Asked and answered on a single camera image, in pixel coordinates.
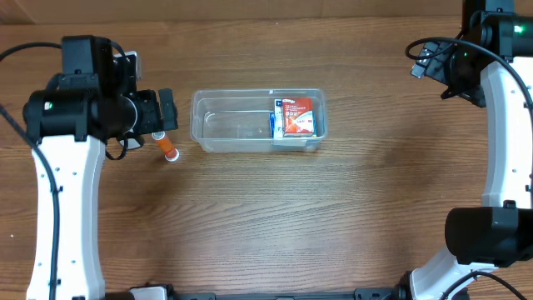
red box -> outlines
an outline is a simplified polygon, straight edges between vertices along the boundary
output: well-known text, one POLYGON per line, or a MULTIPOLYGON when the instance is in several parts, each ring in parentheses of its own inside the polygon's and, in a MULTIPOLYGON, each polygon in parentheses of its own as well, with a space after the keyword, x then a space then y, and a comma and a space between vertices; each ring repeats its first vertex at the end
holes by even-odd
POLYGON ((315 132, 315 118, 311 99, 284 98, 283 126, 286 137, 310 137, 315 132))

black cable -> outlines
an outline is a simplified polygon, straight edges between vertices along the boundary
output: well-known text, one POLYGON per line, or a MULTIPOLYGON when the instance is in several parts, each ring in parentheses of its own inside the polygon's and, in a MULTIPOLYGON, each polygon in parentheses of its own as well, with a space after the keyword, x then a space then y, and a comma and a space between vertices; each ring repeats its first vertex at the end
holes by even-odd
POLYGON ((465 283, 466 281, 468 281, 468 279, 470 278, 474 278, 476 276, 485 276, 485 277, 488 277, 492 280, 496 280, 499 284, 503 285, 504 287, 506 287, 508 290, 510 290, 512 293, 515 294, 515 296, 517 296, 520 300, 527 300, 526 297, 524 297, 520 292, 518 292, 516 290, 516 288, 514 288, 512 285, 510 285, 508 282, 506 282, 505 280, 497 277, 496 275, 494 274, 490 274, 489 272, 482 272, 482 271, 474 271, 474 272, 470 272, 468 275, 464 276, 463 278, 457 280, 454 284, 451 285, 451 287, 449 287, 443 294, 442 294, 442 297, 441 297, 441 300, 445 300, 448 298, 448 296, 450 296, 450 294, 456 289, 458 288, 461 284, 465 283))
MULTIPOLYGON (((459 32, 459 34, 457 34, 456 36, 456 39, 459 39, 463 36, 464 32, 461 30, 459 32)), ((431 59, 431 58, 436 58, 438 57, 439 55, 441 55, 442 53, 446 53, 448 52, 448 50, 450 50, 452 47, 453 47, 453 43, 451 43, 450 45, 446 46, 444 49, 440 50, 439 52, 437 53, 433 53, 431 55, 426 55, 426 56, 423 56, 423 57, 420 57, 421 59, 431 59)))
MULTIPOLYGON (((61 49, 60 44, 54 42, 29 42, 23 45, 9 48, 0 54, 0 62, 6 58, 8 55, 13 54, 17 51, 34 48, 34 47, 51 47, 61 49)), ((52 169, 48 160, 44 157, 41 150, 37 145, 32 142, 32 140, 27 136, 26 132, 17 124, 15 120, 9 115, 6 109, 0 104, 0 114, 6 119, 6 121, 15 129, 18 135, 26 142, 28 146, 37 154, 41 160, 44 170, 47 173, 48 181, 50 182, 50 191, 52 193, 52 205, 53 205, 53 234, 52 234, 52 258, 50 259, 50 293, 48 294, 49 300, 55 300, 56 298, 56 286, 57 286, 57 255, 59 250, 59 190, 57 190, 56 178, 53 176, 52 169)))
MULTIPOLYGON (((528 90, 526 84, 524 83, 524 81, 522 80, 522 78, 520 77, 520 75, 518 75, 518 73, 515 71, 515 69, 508 62, 506 62, 503 58, 501 58, 497 54, 495 54, 495 53, 483 48, 482 46, 476 45, 473 42, 467 42, 467 41, 463 41, 463 40, 456 39, 456 38, 450 38, 450 37, 444 37, 444 38, 443 37, 427 37, 427 38, 422 38, 422 39, 420 39, 418 41, 414 41, 411 44, 409 44, 409 46, 406 47, 406 56, 408 58, 414 59, 414 60, 420 60, 421 58, 424 59, 425 57, 417 57, 417 56, 414 56, 414 55, 410 54, 410 50, 414 46, 418 46, 420 44, 428 43, 428 42, 434 42, 434 43, 445 42, 445 43, 458 44, 458 45, 470 48, 470 49, 472 49, 474 51, 477 51, 477 52, 479 52, 481 54, 485 54, 486 56, 488 56, 490 58, 494 58, 494 60, 499 62, 500 65, 505 70, 507 70, 507 72, 509 72, 509 74, 516 80, 516 83, 518 83, 518 86, 520 87, 520 90, 524 94, 524 98, 526 99, 527 110, 528 110, 528 112, 530 114, 531 126, 532 126, 532 129, 533 129, 533 99, 531 99, 531 95, 529 93, 529 90, 528 90)), ((531 187, 533 187, 533 176, 531 177, 531 187)), ((531 201, 533 201, 533 192, 530 192, 530 198, 531 198, 531 201)))
POLYGON ((29 42, 29 43, 25 43, 22 45, 9 48, 8 50, 4 51, 2 54, 0 54, 0 62, 10 54, 13 54, 23 49, 34 48, 34 47, 51 47, 51 48, 61 49, 61 45, 54 43, 54 42, 29 42))
POLYGON ((122 145, 122 151, 118 157, 112 157, 111 154, 106 150, 106 158, 110 160, 121 160, 126 157, 127 154, 127 137, 124 137, 124 145, 122 145))

